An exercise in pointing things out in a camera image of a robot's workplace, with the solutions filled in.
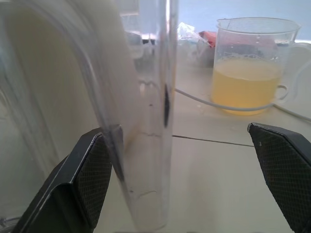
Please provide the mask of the clear crumpled plastic bag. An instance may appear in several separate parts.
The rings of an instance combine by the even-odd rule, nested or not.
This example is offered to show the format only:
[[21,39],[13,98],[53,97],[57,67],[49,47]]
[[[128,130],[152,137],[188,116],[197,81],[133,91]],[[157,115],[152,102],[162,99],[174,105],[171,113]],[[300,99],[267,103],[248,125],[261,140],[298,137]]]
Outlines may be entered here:
[[192,65],[200,65],[202,55],[209,48],[208,42],[203,39],[195,28],[184,22],[177,27],[177,55],[181,61]]

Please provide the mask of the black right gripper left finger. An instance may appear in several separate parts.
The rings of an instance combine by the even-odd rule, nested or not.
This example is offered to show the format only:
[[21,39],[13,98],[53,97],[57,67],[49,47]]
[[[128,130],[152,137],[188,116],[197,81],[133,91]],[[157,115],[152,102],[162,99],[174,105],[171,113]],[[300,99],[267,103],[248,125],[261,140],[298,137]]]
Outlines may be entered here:
[[100,128],[82,135],[50,173],[14,233],[93,233],[112,164]]

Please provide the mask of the red packet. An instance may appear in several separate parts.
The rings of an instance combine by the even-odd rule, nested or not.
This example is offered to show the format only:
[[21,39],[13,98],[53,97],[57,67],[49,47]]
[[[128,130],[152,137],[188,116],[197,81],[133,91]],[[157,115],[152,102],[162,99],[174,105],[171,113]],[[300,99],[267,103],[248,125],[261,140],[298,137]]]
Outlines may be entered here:
[[199,32],[199,35],[208,42],[211,48],[216,46],[216,38],[217,38],[216,32],[202,31],[202,32]]

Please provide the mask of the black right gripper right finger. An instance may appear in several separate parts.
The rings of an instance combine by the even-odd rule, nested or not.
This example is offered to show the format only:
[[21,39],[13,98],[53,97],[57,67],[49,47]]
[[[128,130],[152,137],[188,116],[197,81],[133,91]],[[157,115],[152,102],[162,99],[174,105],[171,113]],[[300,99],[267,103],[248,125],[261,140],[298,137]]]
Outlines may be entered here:
[[311,233],[311,142],[281,127],[250,123],[265,183],[294,233]]

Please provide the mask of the clear blender jar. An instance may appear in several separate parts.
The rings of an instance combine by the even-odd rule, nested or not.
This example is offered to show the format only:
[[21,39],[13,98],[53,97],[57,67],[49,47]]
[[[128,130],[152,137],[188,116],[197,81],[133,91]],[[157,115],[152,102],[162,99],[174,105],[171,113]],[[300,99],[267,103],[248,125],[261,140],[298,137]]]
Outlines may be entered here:
[[[168,222],[178,0],[114,3],[134,65],[138,99],[131,110],[137,124],[118,160],[112,155],[116,147],[109,146],[98,128],[136,230],[154,232]],[[21,217],[1,218],[0,233],[14,233]]]

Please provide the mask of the clear measuring cup yellow juice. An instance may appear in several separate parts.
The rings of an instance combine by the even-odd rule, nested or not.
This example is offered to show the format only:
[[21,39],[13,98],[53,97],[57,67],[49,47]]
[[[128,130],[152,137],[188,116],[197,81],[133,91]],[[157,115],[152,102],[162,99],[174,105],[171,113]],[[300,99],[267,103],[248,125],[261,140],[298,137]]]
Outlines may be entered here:
[[219,19],[210,99],[237,115],[264,112],[275,100],[301,26],[271,17]]

